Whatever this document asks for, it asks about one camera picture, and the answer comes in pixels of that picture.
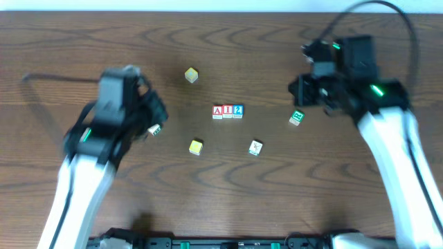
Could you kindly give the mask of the red letter A block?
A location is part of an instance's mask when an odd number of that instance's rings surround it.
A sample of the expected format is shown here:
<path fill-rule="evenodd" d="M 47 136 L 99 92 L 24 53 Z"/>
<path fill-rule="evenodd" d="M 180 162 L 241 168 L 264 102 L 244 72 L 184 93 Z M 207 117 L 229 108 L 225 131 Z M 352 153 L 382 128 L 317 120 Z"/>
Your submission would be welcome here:
<path fill-rule="evenodd" d="M 215 120 L 221 120 L 223 118 L 223 106 L 214 105 L 212 108 L 212 118 Z"/>

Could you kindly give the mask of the red letter I block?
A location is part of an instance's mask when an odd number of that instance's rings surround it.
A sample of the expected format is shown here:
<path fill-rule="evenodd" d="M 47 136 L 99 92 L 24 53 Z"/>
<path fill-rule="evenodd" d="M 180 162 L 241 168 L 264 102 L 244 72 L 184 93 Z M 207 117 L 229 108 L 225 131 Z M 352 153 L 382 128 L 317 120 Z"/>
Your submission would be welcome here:
<path fill-rule="evenodd" d="M 233 105 L 225 104 L 222 106 L 222 117 L 223 118 L 233 117 Z"/>

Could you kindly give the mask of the blue number 2 block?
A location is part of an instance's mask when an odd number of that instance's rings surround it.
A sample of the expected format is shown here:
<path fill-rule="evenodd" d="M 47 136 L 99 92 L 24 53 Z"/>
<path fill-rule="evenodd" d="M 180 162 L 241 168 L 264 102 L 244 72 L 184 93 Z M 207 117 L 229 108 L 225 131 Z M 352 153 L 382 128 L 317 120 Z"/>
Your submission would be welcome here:
<path fill-rule="evenodd" d="M 240 104 L 233 105 L 233 118 L 242 119 L 244 115 L 244 106 Z"/>

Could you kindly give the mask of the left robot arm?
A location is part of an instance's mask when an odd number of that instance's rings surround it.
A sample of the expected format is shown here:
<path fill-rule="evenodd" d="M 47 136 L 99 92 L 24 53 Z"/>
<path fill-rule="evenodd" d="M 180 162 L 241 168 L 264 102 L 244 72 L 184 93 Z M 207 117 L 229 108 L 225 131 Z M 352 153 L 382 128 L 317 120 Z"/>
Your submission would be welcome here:
<path fill-rule="evenodd" d="M 163 101 L 138 67 L 106 68 L 98 97 L 86 104 L 63 141 L 55 198 L 39 248 L 86 248 L 96 213 L 132 143 L 157 134 Z"/>

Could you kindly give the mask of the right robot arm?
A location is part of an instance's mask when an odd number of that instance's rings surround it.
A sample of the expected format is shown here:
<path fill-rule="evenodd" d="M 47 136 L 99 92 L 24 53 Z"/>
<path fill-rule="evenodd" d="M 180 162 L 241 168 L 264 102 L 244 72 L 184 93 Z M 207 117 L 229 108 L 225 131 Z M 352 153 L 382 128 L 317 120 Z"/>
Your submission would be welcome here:
<path fill-rule="evenodd" d="M 442 247 L 442 197 L 422 149 L 408 92 L 379 76 L 370 36 L 315 39 L 302 46 L 311 65 L 288 85 L 297 107 L 351 117 L 379 168 L 400 248 Z"/>

